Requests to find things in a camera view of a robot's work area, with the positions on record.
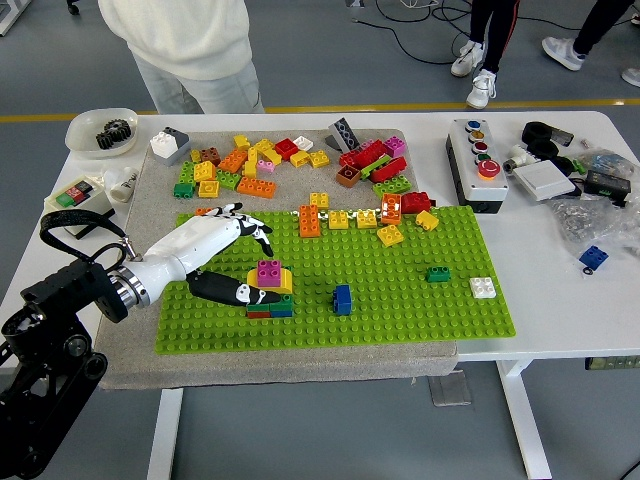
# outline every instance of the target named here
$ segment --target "shoe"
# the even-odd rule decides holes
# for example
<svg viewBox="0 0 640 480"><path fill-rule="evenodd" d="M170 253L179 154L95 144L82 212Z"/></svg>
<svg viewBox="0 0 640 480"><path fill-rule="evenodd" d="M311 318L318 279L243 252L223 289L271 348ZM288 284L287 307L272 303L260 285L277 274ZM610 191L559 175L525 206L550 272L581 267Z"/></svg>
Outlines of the shoe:
<svg viewBox="0 0 640 480"><path fill-rule="evenodd" d="M473 90L467 97L467 105L482 110L490 98L496 98L496 74L483 68L473 79Z"/></svg>
<svg viewBox="0 0 640 480"><path fill-rule="evenodd" d="M482 44L469 40L460 49L460 57L451 65L451 75L454 77L466 77L478 66L483 54Z"/></svg>
<svg viewBox="0 0 640 480"><path fill-rule="evenodd" d="M631 85L640 87L640 68L627 68L622 72L622 79Z"/></svg>
<svg viewBox="0 0 640 480"><path fill-rule="evenodd" d="M577 72L582 68L586 55L578 54L573 49L573 38L547 37L542 41L542 48L556 62Z"/></svg>

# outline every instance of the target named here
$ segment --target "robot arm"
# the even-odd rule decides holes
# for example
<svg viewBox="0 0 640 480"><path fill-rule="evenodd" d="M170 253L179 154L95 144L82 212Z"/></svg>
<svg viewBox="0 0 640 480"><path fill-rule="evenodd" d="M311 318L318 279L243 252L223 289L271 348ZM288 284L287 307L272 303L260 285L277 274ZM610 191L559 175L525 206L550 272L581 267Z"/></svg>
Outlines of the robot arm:
<svg viewBox="0 0 640 480"><path fill-rule="evenodd" d="M241 236L251 235L265 255L273 256L267 238L271 228L260 220L236 213L240 208L242 204L235 203L192 217L156 242L142 258L123 262L115 274L119 288L128 290L131 302L144 306L155 302L169 282L182 280L187 280L190 287L198 284L198 293L192 291L194 295L228 305L250 303L247 291L255 299L251 303L277 302L280 298L277 294L259 293L253 287L212 272L196 272Z"/></svg>
<svg viewBox="0 0 640 480"><path fill-rule="evenodd" d="M171 281L187 280L194 295L230 305L270 303L280 295L264 292L215 272L197 269L240 236L251 235L273 256L257 219L236 213L241 204L191 218L143 256L133 252L122 230L93 212L53 212L42 219L40 236L77 260L21 292L24 307L2 327L0 365L16 355L12 384L0 393L0 478L40 475L107 370L107 358L91 348L92 339L77 312L95 303L119 322L134 305L155 302ZM123 238L89 257L49 233L53 227L97 224ZM106 249L128 252L104 269L95 259Z"/></svg>

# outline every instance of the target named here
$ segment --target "black strap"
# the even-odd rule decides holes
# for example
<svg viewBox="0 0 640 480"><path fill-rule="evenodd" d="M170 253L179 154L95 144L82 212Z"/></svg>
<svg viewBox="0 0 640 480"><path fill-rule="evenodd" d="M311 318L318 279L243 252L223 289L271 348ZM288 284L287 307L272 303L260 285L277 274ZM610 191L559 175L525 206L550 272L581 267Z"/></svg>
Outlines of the black strap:
<svg viewBox="0 0 640 480"><path fill-rule="evenodd" d="M73 255L84 262L92 263L95 256L89 257L70 247L49 231L53 228L75 227L78 225L99 226L115 233L120 238L125 236L124 231L104 215L76 208L73 210L58 210L44 215L40 220L40 239L50 247Z"/></svg>

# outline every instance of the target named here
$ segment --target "tabletop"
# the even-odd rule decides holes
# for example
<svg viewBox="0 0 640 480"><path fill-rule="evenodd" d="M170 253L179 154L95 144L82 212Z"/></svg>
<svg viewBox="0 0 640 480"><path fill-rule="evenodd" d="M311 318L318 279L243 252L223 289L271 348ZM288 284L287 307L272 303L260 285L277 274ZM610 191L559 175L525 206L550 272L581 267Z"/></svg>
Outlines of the tabletop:
<svg viewBox="0 0 640 480"><path fill-rule="evenodd" d="M355 129L397 129L407 141L418 188L438 206L456 205L445 140L455 119L482 119L490 126L496 148L506 156L529 121L542 121L575 135L562 155L583 150L580 139L608 148L637 164L633 152L613 123L598 112L438 112L352 113L294 115L185 115L140 116L135 145L110 160L86 160L70 154L54 190L80 175L100 174L108 167L140 167L148 141L166 126L189 131L281 131L327 128L345 117ZM640 354L638 261L624 250L608 252L609 259L596 274L587 276L582 264L563 240L551 210L536 202L509 179L510 191L498 214L477 219L516 328L513 338L458 342L462 361L563 358ZM117 205L116 223L124 227L129 205ZM87 251L104 238L82 240ZM21 308L20 290L69 263L66 254L42 244L37 229L29 241L0 314L8 318ZM89 306L79 313L95 338L100 315Z"/></svg>

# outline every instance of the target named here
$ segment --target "black pants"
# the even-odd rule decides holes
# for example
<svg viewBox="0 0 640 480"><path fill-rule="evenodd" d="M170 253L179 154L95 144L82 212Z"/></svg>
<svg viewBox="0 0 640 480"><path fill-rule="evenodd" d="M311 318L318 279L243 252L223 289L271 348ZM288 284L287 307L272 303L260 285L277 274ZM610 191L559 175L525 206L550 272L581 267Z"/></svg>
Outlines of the black pants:
<svg viewBox="0 0 640 480"><path fill-rule="evenodd" d="M485 70L498 73L498 64L516 26L519 6L520 0L473 0L470 40L484 43L484 34L491 18L482 64Z"/></svg>
<svg viewBox="0 0 640 480"><path fill-rule="evenodd" d="M598 0L580 29L573 49L579 54L588 54L605 33L633 5L634 0Z"/></svg>

